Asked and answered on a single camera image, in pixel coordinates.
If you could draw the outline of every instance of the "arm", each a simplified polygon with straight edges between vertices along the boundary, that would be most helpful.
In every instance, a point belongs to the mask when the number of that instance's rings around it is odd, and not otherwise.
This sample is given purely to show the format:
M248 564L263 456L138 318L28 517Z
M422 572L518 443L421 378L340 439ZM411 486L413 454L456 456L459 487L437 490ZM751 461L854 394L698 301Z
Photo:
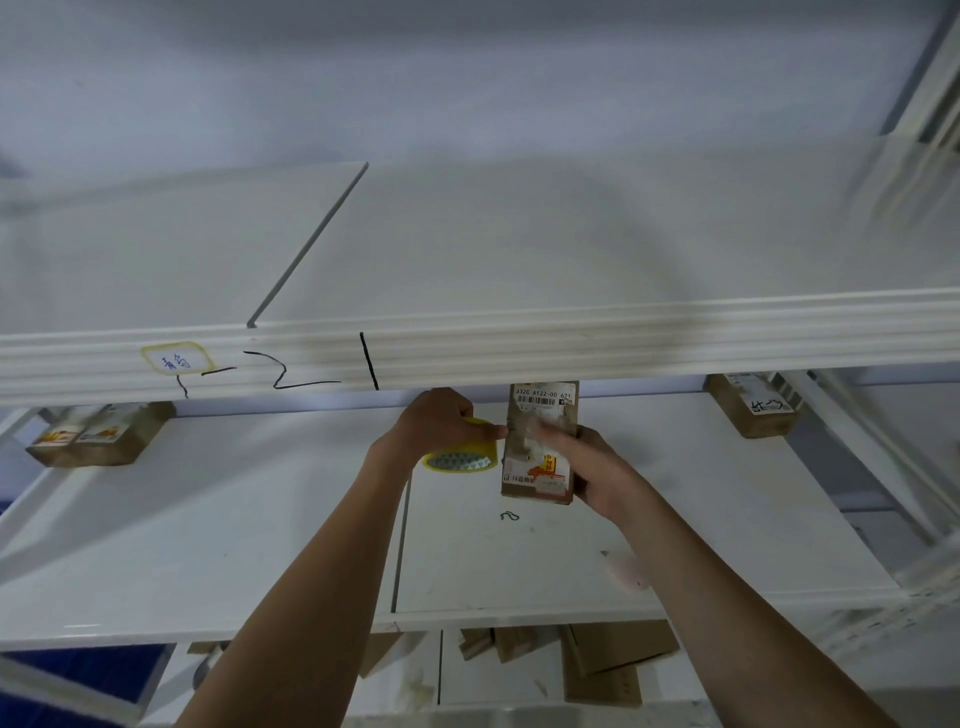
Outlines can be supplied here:
M847 675L767 604L593 430L534 424L584 479L581 496L633 549L724 725L895 728Z
M179 728L338 728L370 635L403 487L428 452L504 437L450 389L420 395L190 700Z

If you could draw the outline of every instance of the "left arm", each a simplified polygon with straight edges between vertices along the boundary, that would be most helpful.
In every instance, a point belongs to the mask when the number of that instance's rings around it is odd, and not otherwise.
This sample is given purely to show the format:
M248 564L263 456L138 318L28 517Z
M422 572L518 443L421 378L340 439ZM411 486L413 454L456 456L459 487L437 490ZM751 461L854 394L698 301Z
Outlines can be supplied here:
M343 500L237 633L179 728L340 726L411 471L427 452L506 434L465 422L472 411L453 390L425 392L371 445Z

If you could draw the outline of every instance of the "right arm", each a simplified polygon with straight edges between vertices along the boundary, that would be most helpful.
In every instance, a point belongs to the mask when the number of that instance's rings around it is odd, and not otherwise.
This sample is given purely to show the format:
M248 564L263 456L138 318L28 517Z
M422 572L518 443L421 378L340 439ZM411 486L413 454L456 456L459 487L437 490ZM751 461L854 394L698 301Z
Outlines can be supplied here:
M771 607L595 431L535 434L570 461L581 496L623 533L724 725L896 728L839 667Z

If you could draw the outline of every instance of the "roll of packing tape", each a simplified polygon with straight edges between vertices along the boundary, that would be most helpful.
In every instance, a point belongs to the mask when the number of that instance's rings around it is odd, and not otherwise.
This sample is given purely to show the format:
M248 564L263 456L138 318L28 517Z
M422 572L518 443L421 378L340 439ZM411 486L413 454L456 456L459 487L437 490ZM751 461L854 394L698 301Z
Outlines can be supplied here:
M478 417L465 417L473 425L488 425ZM496 442L467 443L454 449L431 452L423 466L437 473L482 473L496 466Z

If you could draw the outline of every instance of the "white wall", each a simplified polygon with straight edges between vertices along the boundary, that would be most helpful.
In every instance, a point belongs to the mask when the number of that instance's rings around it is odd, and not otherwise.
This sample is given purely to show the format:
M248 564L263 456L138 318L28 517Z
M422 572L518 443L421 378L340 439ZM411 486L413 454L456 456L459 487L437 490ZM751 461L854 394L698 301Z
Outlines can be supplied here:
M876 133L948 0L0 0L0 176Z

